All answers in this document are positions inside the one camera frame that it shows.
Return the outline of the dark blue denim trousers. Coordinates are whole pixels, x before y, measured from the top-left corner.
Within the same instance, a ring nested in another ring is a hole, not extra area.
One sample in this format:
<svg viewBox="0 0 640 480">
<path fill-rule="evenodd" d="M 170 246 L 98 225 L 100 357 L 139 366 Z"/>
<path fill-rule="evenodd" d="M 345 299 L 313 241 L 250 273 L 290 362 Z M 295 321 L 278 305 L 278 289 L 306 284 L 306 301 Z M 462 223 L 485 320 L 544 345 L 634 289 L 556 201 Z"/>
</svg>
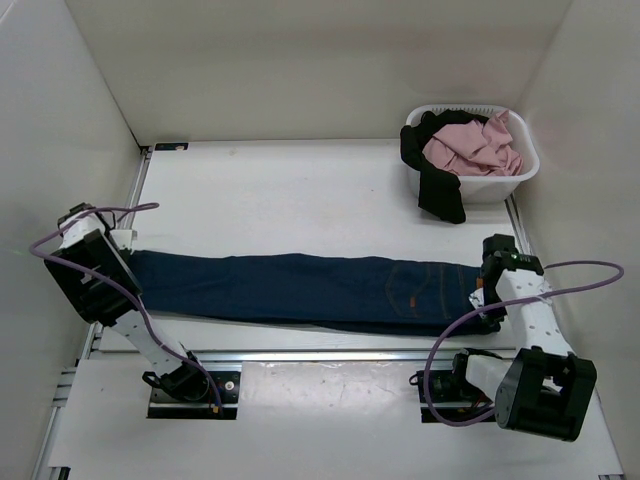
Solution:
<svg viewBox="0 0 640 480">
<path fill-rule="evenodd" d="M 480 278 L 461 264 L 304 254 L 136 251 L 128 265 L 150 311 L 401 336 L 442 334 L 471 311 Z"/>
</svg>

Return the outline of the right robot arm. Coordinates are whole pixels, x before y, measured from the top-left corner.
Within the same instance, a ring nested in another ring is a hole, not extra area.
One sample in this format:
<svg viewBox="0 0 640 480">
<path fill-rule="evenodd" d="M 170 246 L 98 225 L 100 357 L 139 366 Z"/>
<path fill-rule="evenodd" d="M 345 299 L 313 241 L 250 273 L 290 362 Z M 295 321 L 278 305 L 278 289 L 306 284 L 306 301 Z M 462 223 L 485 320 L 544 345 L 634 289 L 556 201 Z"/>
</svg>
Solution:
<svg viewBox="0 0 640 480">
<path fill-rule="evenodd" d="M 556 323 L 543 268 L 535 256 L 520 253 L 512 236 L 483 241 L 482 300 L 485 305 L 530 297 L 524 305 L 500 307 L 484 319 L 506 319 L 516 355 L 507 361 L 478 349 L 454 357 L 449 387 L 460 399 L 482 392 L 494 404 L 499 427 L 562 441 L 581 432 L 597 379 L 592 361 L 575 355 Z"/>
</svg>

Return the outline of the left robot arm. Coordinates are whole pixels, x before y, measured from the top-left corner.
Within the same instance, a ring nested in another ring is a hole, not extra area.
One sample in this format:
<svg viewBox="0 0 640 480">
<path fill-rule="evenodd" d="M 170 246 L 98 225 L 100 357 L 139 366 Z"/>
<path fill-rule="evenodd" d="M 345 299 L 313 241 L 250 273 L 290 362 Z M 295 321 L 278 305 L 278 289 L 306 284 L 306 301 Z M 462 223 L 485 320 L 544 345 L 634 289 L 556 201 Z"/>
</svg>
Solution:
<svg viewBox="0 0 640 480">
<path fill-rule="evenodd" d="M 142 288 L 127 265 L 133 232 L 117 228 L 118 214 L 154 209 L 95 207 L 80 203 L 57 221 L 57 230 L 29 247 L 74 310 L 88 324 L 109 328 L 149 362 L 143 381 L 182 402 L 221 405 L 215 382 L 199 359 L 164 334 L 144 307 Z"/>
</svg>

